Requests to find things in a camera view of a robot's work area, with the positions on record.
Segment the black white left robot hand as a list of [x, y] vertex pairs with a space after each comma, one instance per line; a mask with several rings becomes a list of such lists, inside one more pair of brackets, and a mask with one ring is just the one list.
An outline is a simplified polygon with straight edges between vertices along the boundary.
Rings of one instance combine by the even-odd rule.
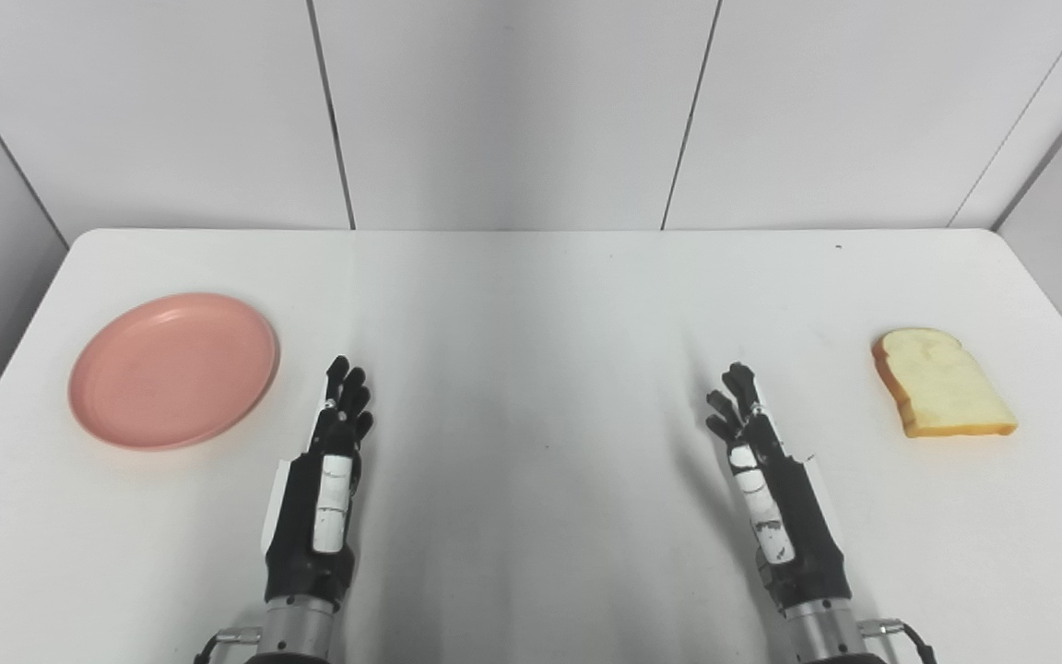
[[340, 610], [352, 585], [348, 542], [361, 447], [374, 420], [362, 367], [337, 356], [307, 449], [289, 463], [277, 523], [266, 551], [266, 601], [309, 597]]

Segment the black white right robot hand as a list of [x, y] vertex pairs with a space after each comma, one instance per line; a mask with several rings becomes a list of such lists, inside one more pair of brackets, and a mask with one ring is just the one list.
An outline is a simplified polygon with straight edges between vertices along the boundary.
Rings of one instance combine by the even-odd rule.
[[808, 462], [785, 449], [756, 375], [733, 362], [705, 396], [708, 429], [726, 446], [732, 480], [759, 546], [764, 588], [787, 612], [800, 605], [852, 599], [844, 554], [815, 494]]

